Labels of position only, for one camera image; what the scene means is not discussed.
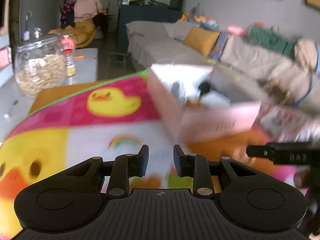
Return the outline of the glass jar of peanuts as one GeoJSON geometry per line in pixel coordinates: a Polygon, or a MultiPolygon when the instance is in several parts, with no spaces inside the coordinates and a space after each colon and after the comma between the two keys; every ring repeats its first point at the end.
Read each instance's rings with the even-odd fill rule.
{"type": "Polygon", "coordinates": [[[62,85],[67,61],[60,37],[43,35],[40,28],[35,28],[34,36],[16,48],[14,71],[20,90],[30,98],[37,97],[43,89],[62,85]]]}

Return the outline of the pink clothes pile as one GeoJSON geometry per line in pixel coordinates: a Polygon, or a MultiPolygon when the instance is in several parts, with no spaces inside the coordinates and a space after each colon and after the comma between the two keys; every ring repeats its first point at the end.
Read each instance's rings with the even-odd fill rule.
{"type": "Polygon", "coordinates": [[[83,22],[104,13],[100,0],[77,0],[74,5],[74,22],[83,22]]]}

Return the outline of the small red-lid jar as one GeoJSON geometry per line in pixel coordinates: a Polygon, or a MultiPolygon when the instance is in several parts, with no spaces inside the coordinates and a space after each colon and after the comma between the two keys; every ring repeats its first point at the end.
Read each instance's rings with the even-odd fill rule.
{"type": "Polygon", "coordinates": [[[73,50],[71,48],[65,49],[64,55],[67,63],[67,77],[73,76],[76,72],[73,50]]]}

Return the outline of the beige covered sofa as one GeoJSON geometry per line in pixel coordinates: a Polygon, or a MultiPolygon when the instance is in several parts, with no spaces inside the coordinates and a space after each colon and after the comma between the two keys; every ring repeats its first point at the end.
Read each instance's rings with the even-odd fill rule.
{"type": "Polygon", "coordinates": [[[133,21],[126,24],[128,52],[145,69],[153,64],[218,65],[230,74],[240,74],[247,81],[245,90],[250,95],[267,101],[263,86],[274,78],[287,86],[295,99],[306,92],[314,78],[293,60],[261,46],[253,46],[242,37],[230,35],[222,48],[215,46],[207,57],[183,44],[194,25],[189,22],[162,23],[133,21]]]}

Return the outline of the clear plastic bag with items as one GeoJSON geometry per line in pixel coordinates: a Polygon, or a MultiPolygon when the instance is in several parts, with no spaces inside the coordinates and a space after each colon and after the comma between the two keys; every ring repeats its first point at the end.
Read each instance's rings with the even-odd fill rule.
{"type": "Polygon", "coordinates": [[[183,84],[178,81],[172,84],[170,94],[182,105],[185,104],[187,101],[183,84]]]}

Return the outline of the beige rolled pillow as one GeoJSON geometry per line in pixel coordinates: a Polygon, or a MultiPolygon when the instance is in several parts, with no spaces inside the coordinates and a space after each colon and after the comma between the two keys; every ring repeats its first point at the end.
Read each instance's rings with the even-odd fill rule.
{"type": "Polygon", "coordinates": [[[295,61],[305,71],[316,71],[316,43],[309,38],[301,38],[295,45],[295,61]]]}

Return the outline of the green plush pillow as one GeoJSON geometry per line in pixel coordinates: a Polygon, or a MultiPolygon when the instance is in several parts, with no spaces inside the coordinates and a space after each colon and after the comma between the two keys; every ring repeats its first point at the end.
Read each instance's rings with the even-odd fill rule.
{"type": "Polygon", "coordinates": [[[258,25],[248,29],[248,42],[251,45],[261,46],[289,59],[295,58],[295,45],[301,38],[300,35],[286,36],[258,25]]]}

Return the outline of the pink plush toy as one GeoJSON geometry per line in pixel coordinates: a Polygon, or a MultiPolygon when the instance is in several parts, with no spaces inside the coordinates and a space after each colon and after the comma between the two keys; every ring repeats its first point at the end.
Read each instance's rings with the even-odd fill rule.
{"type": "Polygon", "coordinates": [[[228,26],[227,31],[235,36],[247,36],[247,30],[237,25],[228,26]]]}

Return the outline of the white small rectangular box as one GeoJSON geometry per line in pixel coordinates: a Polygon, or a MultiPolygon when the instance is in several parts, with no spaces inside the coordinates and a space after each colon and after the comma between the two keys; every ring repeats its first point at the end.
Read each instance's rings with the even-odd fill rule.
{"type": "Polygon", "coordinates": [[[206,107],[229,106],[231,100],[217,91],[211,91],[201,97],[200,102],[206,107]]]}

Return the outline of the black cylindrical cup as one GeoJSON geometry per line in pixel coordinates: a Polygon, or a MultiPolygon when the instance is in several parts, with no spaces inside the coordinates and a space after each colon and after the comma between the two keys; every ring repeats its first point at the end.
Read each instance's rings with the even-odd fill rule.
{"type": "Polygon", "coordinates": [[[200,91],[200,97],[202,97],[212,90],[212,85],[209,82],[204,81],[199,84],[198,90],[200,91]]]}

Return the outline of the yellow cushion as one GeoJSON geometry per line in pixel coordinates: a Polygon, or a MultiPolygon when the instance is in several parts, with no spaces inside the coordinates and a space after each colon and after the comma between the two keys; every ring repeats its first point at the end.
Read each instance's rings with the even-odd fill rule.
{"type": "Polygon", "coordinates": [[[187,34],[183,45],[207,57],[213,50],[219,36],[220,33],[218,31],[209,31],[193,26],[187,34]]]}

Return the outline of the colourful cartoon play mat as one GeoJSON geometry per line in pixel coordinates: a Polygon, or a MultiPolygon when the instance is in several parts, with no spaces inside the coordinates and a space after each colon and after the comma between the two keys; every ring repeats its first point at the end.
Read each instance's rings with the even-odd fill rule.
{"type": "Polygon", "coordinates": [[[175,142],[149,94],[148,74],[81,90],[42,107],[1,146],[1,239],[304,239],[305,198],[212,148],[175,142]],[[127,197],[109,197],[109,161],[149,147],[143,177],[127,197]],[[212,197],[193,196],[173,147],[202,155],[212,197]]]}

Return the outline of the pink floral blanket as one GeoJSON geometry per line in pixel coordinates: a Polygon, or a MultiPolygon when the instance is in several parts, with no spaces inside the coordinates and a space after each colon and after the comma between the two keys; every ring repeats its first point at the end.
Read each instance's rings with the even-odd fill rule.
{"type": "Polygon", "coordinates": [[[319,141],[319,117],[281,105],[262,105],[255,124],[275,142],[319,141]]]}

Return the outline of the brown dog figurine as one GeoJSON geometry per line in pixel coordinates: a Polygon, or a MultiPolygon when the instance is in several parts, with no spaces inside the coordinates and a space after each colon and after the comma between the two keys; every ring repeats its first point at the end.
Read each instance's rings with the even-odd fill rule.
{"type": "Polygon", "coordinates": [[[196,100],[187,100],[185,103],[185,106],[188,108],[195,108],[195,107],[200,108],[200,107],[204,107],[204,104],[196,100]]]}

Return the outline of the brown teddy bear plush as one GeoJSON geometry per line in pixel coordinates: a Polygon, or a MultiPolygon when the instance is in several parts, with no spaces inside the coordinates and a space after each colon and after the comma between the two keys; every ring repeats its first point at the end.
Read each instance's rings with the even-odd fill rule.
{"type": "Polygon", "coordinates": [[[264,85],[264,89],[277,104],[292,106],[295,103],[295,96],[281,79],[270,79],[264,85]]]}

